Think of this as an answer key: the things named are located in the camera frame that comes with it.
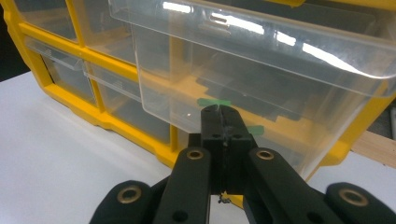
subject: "white tabletop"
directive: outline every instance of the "white tabletop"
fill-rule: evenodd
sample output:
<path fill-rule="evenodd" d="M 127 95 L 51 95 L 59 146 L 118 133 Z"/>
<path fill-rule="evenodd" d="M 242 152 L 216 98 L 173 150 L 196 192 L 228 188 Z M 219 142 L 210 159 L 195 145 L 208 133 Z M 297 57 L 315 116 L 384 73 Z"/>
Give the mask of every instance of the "white tabletop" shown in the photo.
<path fill-rule="evenodd" d="M 0 223 L 89 223 L 115 185 L 153 185 L 170 169 L 120 135 L 92 126 L 51 99 L 31 73 L 0 82 Z M 357 184 L 396 210 L 396 170 L 349 153 L 309 184 Z M 243 210 L 217 204 L 211 223 L 248 223 Z"/>

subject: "plastic drawer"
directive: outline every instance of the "plastic drawer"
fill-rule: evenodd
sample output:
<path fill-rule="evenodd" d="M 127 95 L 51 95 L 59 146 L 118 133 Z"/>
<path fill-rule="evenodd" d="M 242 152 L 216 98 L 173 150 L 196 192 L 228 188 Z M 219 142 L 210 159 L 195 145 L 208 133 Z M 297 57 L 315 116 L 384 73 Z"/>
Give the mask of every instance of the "plastic drawer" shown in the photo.
<path fill-rule="evenodd" d="M 80 58 L 51 47 L 31 37 L 25 38 L 29 49 L 39 53 L 46 64 L 53 82 L 96 105 L 90 81 L 84 76 L 83 62 Z"/>
<path fill-rule="evenodd" d="M 15 5 L 24 21 L 77 42 L 65 0 L 15 0 Z"/>
<path fill-rule="evenodd" d="M 139 84 L 114 74 L 93 63 L 86 76 L 98 82 L 99 92 L 107 113 L 148 133 L 164 143 L 169 143 L 170 125 L 147 113 L 140 99 Z"/>
<path fill-rule="evenodd" d="M 197 133 L 205 105 L 231 105 L 259 146 L 280 152 L 304 178 L 369 102 L 396 92 L 396 14 L 387 9 L 249 0 L 109 3 L 113 17 L 133 25 L 147 111 Z"/>
<path fill-rule="evenodd" d="M 131 27 L 110 17 L 107 0 L 74 0 L 73 6 L 86 46 L 127 63 L 135 63 Z"/>

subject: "green object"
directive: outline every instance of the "green object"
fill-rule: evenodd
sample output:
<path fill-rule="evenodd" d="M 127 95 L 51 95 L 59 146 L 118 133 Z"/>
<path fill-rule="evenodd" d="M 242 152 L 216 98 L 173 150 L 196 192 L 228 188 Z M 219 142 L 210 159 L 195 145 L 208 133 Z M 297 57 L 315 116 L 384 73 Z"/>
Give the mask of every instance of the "green object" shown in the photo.
<path fill-rule="evenodd" d="M 218 100 L 218 99 L 205 99 L 199 98 L 197 100 L 199 106 L 209 106 L 209 105 L 231 105 L 231 101 Z"/>
<path fill-rule="evenodd" d="M 264 134 L 264 126 L 262 125 L 248 126 L 247 131 L 253 135 L 262 135 Z"/>

